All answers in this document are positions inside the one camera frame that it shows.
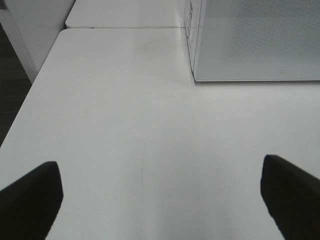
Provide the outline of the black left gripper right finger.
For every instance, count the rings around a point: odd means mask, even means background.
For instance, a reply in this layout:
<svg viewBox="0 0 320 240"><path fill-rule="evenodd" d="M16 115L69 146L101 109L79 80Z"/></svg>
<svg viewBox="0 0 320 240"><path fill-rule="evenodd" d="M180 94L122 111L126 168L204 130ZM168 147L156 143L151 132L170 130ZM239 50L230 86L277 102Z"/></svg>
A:
<svg viewBox="0 0 320 240"><path fill-rule="evenodd" d="M320 238L318 178L278 155L266 155L260 194L284 239Z"/></svg>

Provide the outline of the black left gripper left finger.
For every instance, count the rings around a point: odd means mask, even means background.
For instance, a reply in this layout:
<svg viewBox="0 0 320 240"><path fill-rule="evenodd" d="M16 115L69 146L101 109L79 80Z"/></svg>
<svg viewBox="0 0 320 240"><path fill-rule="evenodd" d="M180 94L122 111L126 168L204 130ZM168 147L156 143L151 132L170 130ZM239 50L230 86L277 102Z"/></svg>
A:
<svg viewBox="0 0 320 240"><path fill-rule="evenodd" d="M47 161L0 191L0 238L44 240L64 198L59 166Z"/></svg>

